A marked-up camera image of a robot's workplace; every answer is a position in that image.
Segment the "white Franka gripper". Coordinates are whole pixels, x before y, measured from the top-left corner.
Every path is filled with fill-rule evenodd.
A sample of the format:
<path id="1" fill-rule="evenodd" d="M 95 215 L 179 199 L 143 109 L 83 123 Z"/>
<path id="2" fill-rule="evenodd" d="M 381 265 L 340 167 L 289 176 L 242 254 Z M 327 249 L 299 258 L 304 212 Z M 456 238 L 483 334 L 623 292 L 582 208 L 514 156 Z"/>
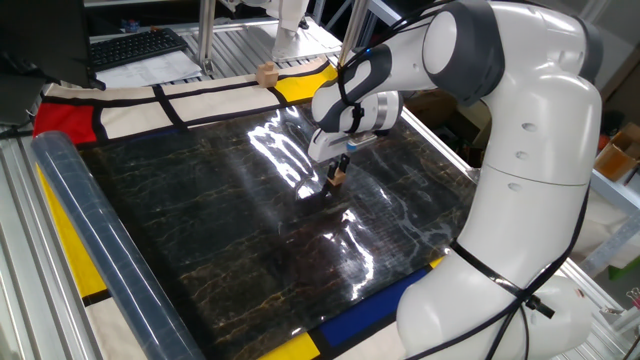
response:
<path id="1" fill-rule="evenodd" d="M 317 129 L 310 140 L 307 153 L 314 161 L 326 161 L 336 156 L 340 156 L 339 170 L 343 173 L 350 163 L 347 154 L 347 143 L 350 136 L 345 133 L 327 133 L 322 129 Z M 332 161 L 327 171 L 327 179 L 333 181 L 338 169 L 338 163 Z"/>

